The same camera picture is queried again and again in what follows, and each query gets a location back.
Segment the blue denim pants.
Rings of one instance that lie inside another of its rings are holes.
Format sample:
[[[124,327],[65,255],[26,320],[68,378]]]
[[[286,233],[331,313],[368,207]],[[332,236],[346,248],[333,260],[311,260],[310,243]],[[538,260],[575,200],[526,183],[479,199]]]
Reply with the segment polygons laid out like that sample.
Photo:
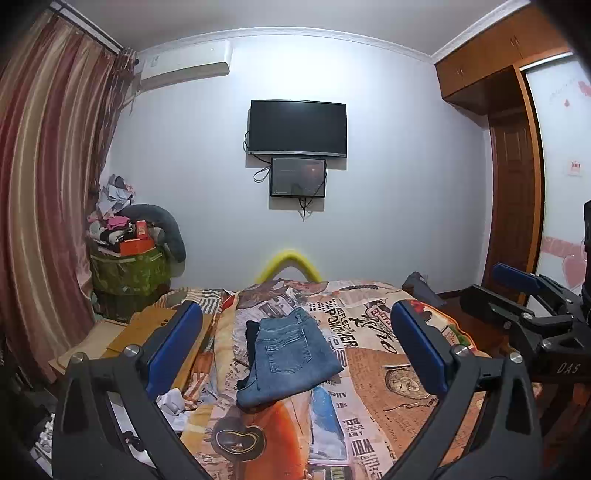
[[[297,308],[283,318],[259,321],[256,365],[238,381],[236,402],[242,409],[311,390],[342,372],[342,364],[307,311]]]

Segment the yellow wooden board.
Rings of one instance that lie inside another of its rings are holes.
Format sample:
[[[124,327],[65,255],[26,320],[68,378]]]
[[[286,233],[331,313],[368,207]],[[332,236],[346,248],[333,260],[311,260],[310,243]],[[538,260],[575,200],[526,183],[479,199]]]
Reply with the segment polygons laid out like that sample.
[[[174,308],[149,306],[106,347],[114,358],[129,345],[141,348],[138,370],[152,399],[170,389],[183,390],[214,316],[199,304],[185,301]]]

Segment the dark grey bag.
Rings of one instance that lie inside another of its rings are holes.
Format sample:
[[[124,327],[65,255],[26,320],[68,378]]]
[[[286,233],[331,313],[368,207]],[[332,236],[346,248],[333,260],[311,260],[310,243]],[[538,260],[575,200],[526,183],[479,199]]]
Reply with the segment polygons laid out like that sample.
[[[446,305],[446,301],[429,286],[427,279],[417,271],[408,275],[402,289],[417,300],[435,308]]]

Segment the brown wooden door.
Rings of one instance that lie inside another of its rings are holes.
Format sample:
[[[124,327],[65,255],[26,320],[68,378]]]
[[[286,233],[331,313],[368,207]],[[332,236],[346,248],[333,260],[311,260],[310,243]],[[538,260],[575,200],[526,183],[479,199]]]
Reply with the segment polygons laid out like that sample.
[[[540,141],[523,76],[513,67],[487,80],[493,160],[493,211],[482,285],[519,304],[526,295],[496,280],[493,267],[505,263],[535,270],[542,222]]]

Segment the newspaper print bed blanket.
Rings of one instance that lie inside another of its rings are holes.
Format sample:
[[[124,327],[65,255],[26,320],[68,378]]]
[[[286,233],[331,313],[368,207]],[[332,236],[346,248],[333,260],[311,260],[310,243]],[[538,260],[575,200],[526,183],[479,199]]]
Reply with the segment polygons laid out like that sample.
[[[215,479],[380,479],[410,446],[438,400],[421,385],[391,328],[407,293],[378,281],[274,280],[238,293],[184,287],[163,307],[193,301],[206,337],[175,385],[184,446]],[[247,412],[245,327],[301,308],[314,317],[342,371],[310,391]]]

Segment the green storage bag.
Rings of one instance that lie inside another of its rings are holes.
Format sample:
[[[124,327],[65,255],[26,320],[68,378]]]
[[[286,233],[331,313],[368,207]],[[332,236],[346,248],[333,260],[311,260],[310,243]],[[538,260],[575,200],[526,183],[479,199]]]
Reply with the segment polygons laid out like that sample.
[[[93,251],[90,268],[95,312],[110,320],[127,323],[170,290],[170,266],[160,247],[127,257]]]

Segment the dark navy folded garment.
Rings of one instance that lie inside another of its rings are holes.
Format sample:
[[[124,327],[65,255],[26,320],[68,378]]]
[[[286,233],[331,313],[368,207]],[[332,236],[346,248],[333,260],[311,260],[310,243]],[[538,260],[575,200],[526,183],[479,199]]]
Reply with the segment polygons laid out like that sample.
[[[249,360],[249,367],[253,367],[256,365],[256,337],[259,333],[259,322],[247,321],[245,327],[247,360]]]

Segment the orange box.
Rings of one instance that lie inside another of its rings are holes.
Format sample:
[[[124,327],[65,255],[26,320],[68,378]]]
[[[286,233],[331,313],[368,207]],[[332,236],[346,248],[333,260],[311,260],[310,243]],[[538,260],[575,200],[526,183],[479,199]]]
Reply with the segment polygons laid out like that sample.
[[[124,240],[119,243],[119,253],[121,256],[135,256],[143,254],[155,247],[155,242],[152,238],[134,238]]]

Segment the brown wooden upper cabinet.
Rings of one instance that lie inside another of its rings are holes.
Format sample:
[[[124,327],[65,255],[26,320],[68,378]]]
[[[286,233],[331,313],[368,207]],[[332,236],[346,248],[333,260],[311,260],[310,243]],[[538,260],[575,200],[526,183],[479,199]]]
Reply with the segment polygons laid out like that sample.
[[[542,10],[525,6],[436,64],[442,98],[477,115],[521,108],[524,94],[514,65],[568,49]]]

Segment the grey neck pillow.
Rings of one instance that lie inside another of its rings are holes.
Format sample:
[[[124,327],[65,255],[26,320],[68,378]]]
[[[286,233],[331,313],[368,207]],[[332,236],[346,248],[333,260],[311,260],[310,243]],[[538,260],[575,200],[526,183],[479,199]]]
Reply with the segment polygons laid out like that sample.
[[[174,217],[165,209],[152,204],[134,204],[123,208],[121,216],[131,221],[145,220],[155,228],[163,231],[163,243],[175,262],[181,263],[186,259],[186,250],[179,227]]]

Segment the yellow curved pillow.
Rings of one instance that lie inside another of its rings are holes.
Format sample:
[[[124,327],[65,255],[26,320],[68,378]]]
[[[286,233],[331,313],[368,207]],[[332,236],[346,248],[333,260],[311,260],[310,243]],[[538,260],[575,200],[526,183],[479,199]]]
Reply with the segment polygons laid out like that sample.
[[[264,283],[273,280],[274,276],[287,267],[293,267],[300,271],[308,282],[322,282],[322,275],[317,267],[301,252],[294,249],[286,249],[273,255],[273,258],[263,267],[262,272],[256,277],[256,283]]]

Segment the striped pink curtain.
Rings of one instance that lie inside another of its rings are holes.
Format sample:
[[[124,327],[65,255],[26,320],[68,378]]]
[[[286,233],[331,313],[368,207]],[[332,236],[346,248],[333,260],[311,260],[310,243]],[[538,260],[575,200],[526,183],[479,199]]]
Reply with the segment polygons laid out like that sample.
[[[1,327],[35,383],[93,326],[86,225],[134,63],[46,11],[1,72]]]

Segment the white air conditioner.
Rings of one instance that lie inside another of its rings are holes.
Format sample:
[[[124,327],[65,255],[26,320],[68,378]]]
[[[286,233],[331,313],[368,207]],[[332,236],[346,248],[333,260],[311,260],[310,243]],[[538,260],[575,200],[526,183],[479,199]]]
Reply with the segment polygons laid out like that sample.
[[[139,87],[149,91],[191,80],[226,76],[231,55],[229,41],[199,43],[157,53],[144,60]]]

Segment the small black wall monitor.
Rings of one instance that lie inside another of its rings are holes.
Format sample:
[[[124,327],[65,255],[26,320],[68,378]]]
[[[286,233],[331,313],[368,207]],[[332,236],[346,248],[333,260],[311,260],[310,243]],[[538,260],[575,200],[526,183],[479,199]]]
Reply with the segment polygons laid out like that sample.
[[[274,157],[270,164],[270,196],[324,198],[327,164],[322,158]]]

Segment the black wall television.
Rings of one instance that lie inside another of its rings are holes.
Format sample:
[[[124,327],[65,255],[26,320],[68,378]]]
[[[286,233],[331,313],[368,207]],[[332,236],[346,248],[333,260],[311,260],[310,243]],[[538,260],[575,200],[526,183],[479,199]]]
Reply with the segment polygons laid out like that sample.
[[[346,158],[346,104],[252,100],[246,146],[249,153],[257,155],[303,154]]]

